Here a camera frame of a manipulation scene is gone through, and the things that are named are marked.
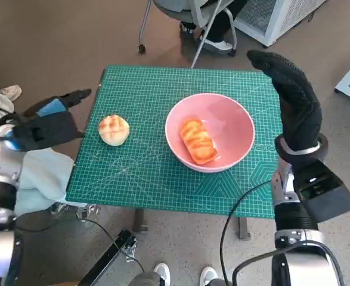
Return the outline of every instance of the office chair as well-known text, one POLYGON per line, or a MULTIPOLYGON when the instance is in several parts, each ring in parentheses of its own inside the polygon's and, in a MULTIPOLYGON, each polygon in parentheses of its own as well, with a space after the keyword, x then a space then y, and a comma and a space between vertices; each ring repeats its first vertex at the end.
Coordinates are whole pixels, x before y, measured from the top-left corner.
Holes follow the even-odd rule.
POLYGON ((148 0, 147 7, 145 9, 144 18, 143 18, 143 23, 139 33, 139 53, 140 54, 145 53, 145 46, 143 44, 143 33, 144 33, 145 23, 147 22, 148 14, 150 12, 151 3, 154 2, 156 7, 159 10, 161 10, 161 12, 169 16, 170 18, 174 18, 176 20, 187 22, 187 23, 194 23, 196 26, 200 28, 204 28, 209 23, 204 33, 204 37, 200 42, 197 52, 193 58, 191 69, 193 69, 197 59, 199 58, 205 39, 208 36, 209 30, 212 27, 212 24, 215 20, 216 15, 221 11, 224 11, 225 13, 227 13, 230 21, 231 30, 232 30, 233 49, 230 51, 230 55, 232 57, 236 55, 237 36, 236 36, 236 30, 234 28, 234 19, 233 19, 232 13, 227 8, 227 6, 230 3, 232 3, 234 0, 218 0, 216 3, 212 3, 205 7, 200 7, 198 0, 186 0, 188 6, 190 7, 190 10, 181 10, 180 12, 172 11, 167 8, 164 8, 160 4, 161 1, 163 0, 148 0))

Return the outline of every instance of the chair leg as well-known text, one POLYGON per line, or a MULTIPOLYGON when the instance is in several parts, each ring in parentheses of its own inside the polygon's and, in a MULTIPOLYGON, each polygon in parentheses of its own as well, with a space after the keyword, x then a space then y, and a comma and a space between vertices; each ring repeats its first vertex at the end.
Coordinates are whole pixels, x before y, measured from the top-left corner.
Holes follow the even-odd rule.
POLYGON ((230 27, 232 30, 232 36, 233 36, 233 49, 230 52, 230 55, 232 57, 236 56, 236 50, 237 50, 237 35, 236 35, 236 28, 234 27, 234 19, 233 19, 233 15, 230 12, 230 10, 228 8, 224 9, 224 12, 227 13, 228 18, 229 18, 229 22, 230 22, 230 27))
POLYGON ((193 58, 193 62, 192 62, 191 69, 194 68, 194 65, 196 64, 196 61, 197 61, 197 59, 199 58, 199 55, 200 55, 200 53, 201 53, 201 49, 203 48, 203 45, 204 45, 204 43, 205 43, 205 39, 206 39, 206 37, 207 37, 208 34, 209 34, 209 31, 210 31, 210 28, 211 28, 212 25, 213 25, 213 22, 215 21, 215 18, 216 18, 216 15, 217 15, 217 11, 218 11, 218 9, 219 9, 219 7, 220 7, 220 5, 221 5, 221 2, 222 2, 222 0, 218 0, 218 2, 217 2, 216 8, 215 8, 215 10, 214 10, 214 12, 213 12, 213 14, 212 14, 212 16, 211 16, 211 18, 210 18, 210 21, 209 21, 209 24, 208 24, 208 28, 206 29, 206 31, 205 31, 205 33, 204 33, 204 37, 203 37, 203 39, 201 40, 201 43, 200 43, 199 47, 197 48, 196 55, 195 55, 194 58, 193 58))
POLYGON ((143 44, 143 33, 144 33, 145 23, 147 22, 148 14, 150 12, 151 3, 152 3, 152 0, 148 0, 147 7, 145 8, 143 23, 141 25, 140 32, 139 32, 139 53, 140 54, 145 53, 145 46, 143 44))

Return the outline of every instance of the gray floor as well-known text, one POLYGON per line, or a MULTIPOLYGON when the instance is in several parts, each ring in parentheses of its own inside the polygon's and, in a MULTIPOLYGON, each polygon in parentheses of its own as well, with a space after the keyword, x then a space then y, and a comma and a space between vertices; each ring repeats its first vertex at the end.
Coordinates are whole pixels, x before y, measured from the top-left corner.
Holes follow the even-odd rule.
MULTIPOLYGON (((0 86, 17 83, 22 110, 43 98, 77 88, 97 87, 108 64, 188 67, 196 50, 181 43, 178 23, 153 9, 145 34, 146 55, 137 54, 137 36, 145 1, 11 1, 0 0, 0 86)), ((252 69, 245 57, 262 49, 238 32, 236 58, 202 53, 198 67, 252 69)), ((321 101, 323 132, 330 140, 327 164, 350 188, 350 99, 333 93, 350 68, 350 1, 331 0, 270 48, 306 71, 321 101)), ((83 127, 92 98, 73 110, 83 127)), ((79 143, 57 147, 75 156, 79 143)), ((132 209, 104 207, 100 222, 113 234, 131 228, 132 209)), ((218 242, 225 218, 205 214, 148 211, 150 233, 142 238, 138 258, 146 269, 166 261, 172 285, 197 285, 202 267, 212 265, 221 274, 218 242)), ((39 228, 50 222, 47 212, 22 218, 25 226, 39 228)), ((230 272, 243 259, 273 248, 274 222, 249 220, 250 242, 237 241, 235 227, 228 231, 225 257, 230 272)), ((337 254, 350 285, 350 213, 323 223, 327 243, 337 254)), ((26 254, 19 285, 48 285, 80 280, 110 244, 95 226, 65 223, 43 234, 26 235, 26 254)), ((127 285, 139 273, 134 263, 120 257, 98 285, 127 285)), ((270 261, 245 269, 242 285, 269 285, 270 261)))

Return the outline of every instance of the table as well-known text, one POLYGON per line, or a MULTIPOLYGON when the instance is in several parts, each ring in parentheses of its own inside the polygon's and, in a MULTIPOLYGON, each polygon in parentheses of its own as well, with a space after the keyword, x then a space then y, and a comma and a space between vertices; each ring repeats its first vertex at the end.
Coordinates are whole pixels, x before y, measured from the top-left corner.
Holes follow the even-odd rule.
MULTIPOLYGON (((271 178, 277 166, 274 138, 281 134, 278 95, 260 72, 108 66, 67 187, 69 201, 142 209, 227 215, 249 188, 271 178), (165 139, 165 120, 181 99, 200 92, 234 98, 253 118, 249 155, 221 173, 195 172, 180 163, 165 139), (106 145, 99 121, 118 114, 130 124, 120 147, 106 145)), ((270 185, 250 194, 235 213, 273 218, 270 185)))

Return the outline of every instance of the bread roll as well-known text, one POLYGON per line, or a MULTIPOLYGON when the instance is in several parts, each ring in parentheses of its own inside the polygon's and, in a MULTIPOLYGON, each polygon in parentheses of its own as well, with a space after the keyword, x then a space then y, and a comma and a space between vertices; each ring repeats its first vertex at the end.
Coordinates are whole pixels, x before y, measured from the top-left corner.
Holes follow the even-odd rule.
POLYGON ((204 165, 216 159, 217 150, 201 120, 187 120, 180 127, 180 136, 196 164, 204 165))
POLYGON ((98 131, 105 143, 111 146, 120 146, 129 135, 129 125, 126 120, 114 114, 99 122, 98 131))

